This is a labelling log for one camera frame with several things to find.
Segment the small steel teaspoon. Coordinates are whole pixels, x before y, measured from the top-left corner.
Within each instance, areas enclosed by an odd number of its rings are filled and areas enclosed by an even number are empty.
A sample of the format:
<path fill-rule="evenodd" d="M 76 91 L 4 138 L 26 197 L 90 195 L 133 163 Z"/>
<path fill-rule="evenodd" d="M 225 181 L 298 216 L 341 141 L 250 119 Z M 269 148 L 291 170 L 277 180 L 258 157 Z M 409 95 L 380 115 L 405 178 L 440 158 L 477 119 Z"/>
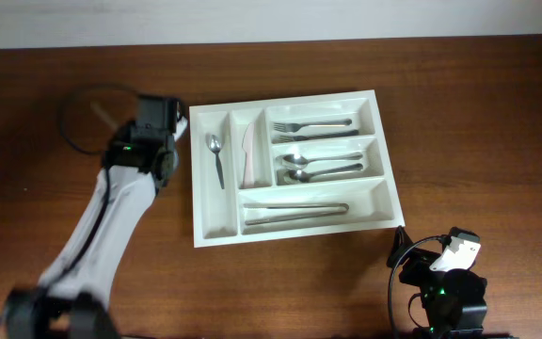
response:
<path fill-rule="evenodd" d="M 112 132 L 116 132 L 119 129 L 117 121 L 98 102 L 91 102 L 89 106 L 92 113 L 98 117 Z"/>

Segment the patterned handle steel spoon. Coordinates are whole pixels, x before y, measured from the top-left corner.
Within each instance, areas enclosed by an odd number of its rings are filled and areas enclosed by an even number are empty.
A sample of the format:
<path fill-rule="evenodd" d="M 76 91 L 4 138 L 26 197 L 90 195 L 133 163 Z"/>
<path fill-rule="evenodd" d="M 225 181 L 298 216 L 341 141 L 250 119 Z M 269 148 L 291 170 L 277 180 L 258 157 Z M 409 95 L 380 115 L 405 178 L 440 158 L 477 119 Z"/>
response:
<path fill-rule="evenodd" d="M 222 162 L 220 159 L 220 152 L 222 151 L 222 143 L 218 136 L 213 134 L 208 134 L 206 136 L 206 142 L 208 149 L 214 154 L 215 156 L 215 168 L 217 172 L 217 177 L 219 181 L 219 185 L 221 189 L 225 188 L 225 180 L 224 180 L 224 173 L 222 168 Z"/>

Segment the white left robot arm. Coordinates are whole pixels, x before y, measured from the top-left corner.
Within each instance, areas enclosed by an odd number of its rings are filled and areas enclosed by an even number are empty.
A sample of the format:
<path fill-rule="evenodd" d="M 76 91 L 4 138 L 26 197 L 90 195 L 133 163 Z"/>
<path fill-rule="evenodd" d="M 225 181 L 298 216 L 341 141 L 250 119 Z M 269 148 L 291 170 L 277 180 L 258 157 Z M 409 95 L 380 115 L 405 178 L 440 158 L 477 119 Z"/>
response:
<path fill-rule="evenodd" d="M 187 129 L 129 121 L 102 153 L 88 207 L 33 288 L 13 289 L 0 313 L 8 338 L 118 338 L 112 284 L 137 223 L 177 169 Z"/>

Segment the steel fork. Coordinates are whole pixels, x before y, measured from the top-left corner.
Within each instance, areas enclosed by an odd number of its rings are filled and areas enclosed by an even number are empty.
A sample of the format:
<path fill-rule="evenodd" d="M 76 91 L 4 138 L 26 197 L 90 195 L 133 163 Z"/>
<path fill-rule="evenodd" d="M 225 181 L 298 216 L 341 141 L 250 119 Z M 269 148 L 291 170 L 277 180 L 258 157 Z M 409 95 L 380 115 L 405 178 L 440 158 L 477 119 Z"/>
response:
<path fill-rule="evenodd" d="M 296 133 L 307 127 L 345 127 L 352 124 L 351 119 L 334 121 L 309 121 L 309 122 L 274 122 L 273 130 L 281 133 Z"/>
<path fill-rule="evenodd" d="M 274 143 L 301 142 L 301 141 L 335 138 L 335 137 L 354 137 L 358 135 L 359 135 L 359 130 L 349 130 L 349 131 L 344 131 L 344 132 L 307 135 L 307 136 L 279 135 L 273 140 L 273 142 Z"/>

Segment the steel tongs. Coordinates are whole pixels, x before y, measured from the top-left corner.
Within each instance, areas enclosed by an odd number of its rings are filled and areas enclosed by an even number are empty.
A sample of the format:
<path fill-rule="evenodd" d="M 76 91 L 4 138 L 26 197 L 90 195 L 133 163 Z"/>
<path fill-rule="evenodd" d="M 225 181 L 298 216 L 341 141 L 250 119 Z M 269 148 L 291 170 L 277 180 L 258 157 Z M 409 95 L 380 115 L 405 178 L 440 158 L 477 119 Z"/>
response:
<path fill-rule="evenodd" d="M 278 223 L 307 218 L 323 218 L 346 214 L 350 206 L 344 202 L 308 202 L 308 203 L 245 203 L 246 210 L 270 210 L 270 215 L 248 219 L 247 226 Z"/>

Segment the white plastic knife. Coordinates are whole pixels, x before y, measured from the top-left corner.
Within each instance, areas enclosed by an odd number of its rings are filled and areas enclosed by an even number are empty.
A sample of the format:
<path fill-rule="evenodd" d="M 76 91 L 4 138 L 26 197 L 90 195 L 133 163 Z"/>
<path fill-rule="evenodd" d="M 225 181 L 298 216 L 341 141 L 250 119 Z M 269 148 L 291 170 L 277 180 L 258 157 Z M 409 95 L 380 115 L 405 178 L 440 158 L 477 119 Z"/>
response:
<path fill-rule="evenodd" d="M 253 149 L 254 149 L 254 131 L 255 123 L 251 122 L 244 134 L 244 139 L 242 143 L 243 151 L 245 152 L 245 169 L 242 188 L 249 188 L 254 185 L 254 160 L 253 160 Z"/>

